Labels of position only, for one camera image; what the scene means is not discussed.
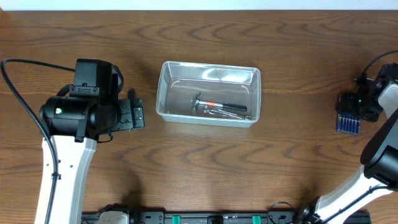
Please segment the small claw hammer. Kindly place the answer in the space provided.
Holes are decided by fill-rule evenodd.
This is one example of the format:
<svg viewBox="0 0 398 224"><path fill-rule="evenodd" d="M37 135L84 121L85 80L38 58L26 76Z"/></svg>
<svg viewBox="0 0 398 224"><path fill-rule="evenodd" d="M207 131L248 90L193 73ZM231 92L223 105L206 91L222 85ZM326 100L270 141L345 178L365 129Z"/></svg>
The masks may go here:
<svg viewBox="0 0 398 224"><path fill-rule="evenodd" d="M194 99L193 99L193 106L192 110L196 111L199 106L209 106L209 107L215 107L215 108L225 108L225 109L231 109L231 110L236 110L236 111L247 111L247 106L243 105L234 105L234 104L228 104L228 103L217 103L214 101L205 101L199 99L199 96L201 95L200 92L198 92Z"/></svg>

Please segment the silver wrench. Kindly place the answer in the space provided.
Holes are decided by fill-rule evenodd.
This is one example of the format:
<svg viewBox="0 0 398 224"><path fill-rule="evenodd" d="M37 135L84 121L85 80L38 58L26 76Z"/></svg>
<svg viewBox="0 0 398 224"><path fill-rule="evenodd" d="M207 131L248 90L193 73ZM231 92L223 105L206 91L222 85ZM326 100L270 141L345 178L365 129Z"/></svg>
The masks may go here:
<svg viewBox="0 0 398 224"><path fill-rule="evenodd" d="M236 113L232 113L232 112L229 112L226 110L222 110L220 108L213 109L212 107L209 107L209 106L204 106L203 112L212 114L212 115L220 115L220 116L225 116L225 117L229 117L229 118L234 118L234 119L251 120L251 117L249 115L236 114Z"/></svg>

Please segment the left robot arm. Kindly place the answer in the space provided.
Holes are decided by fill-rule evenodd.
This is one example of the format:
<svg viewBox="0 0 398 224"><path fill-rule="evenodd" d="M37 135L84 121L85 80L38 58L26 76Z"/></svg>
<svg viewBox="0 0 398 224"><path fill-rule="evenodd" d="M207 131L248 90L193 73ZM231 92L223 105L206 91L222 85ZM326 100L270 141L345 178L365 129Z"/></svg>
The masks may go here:
<svg viewBox="0 0 398 224"><path fill-rule="evenodd" d="M80 223L90 163L100 136L145 126L142 101L124 84L112 63L80 58L72 84L40 109L48 136L42 141L44 166L36 223Z"/></svg>

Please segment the blue precision screwdriver set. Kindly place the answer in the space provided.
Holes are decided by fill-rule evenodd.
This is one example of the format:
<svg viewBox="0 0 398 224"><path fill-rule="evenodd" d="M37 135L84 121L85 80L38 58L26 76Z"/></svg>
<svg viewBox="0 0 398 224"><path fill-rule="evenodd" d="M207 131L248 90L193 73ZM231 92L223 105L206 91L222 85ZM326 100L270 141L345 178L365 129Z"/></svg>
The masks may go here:
<svg viewBox="0 0 398 224"><path fill-rule="evenodd" d="M338 113L336 131L357 136L360 132L361 120L350 113Z"/></svg>

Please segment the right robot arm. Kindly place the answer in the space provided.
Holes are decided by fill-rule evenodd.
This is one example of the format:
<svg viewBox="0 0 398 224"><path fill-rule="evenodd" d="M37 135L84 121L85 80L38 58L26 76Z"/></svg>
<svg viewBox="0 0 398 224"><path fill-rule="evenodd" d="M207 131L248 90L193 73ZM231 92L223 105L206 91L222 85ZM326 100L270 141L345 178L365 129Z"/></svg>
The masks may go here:
<svg viewBox="0 0 398 224"><path fill-rule="evenodd" d="M339 98L337 128L357 131L359 121L376 122L381 113L387 120L363 149L357 171L307 205L294 223L344 223L369 202L397 190L397 64L383 65L373 80L364 73L356 84L357 93Z"/></svg>

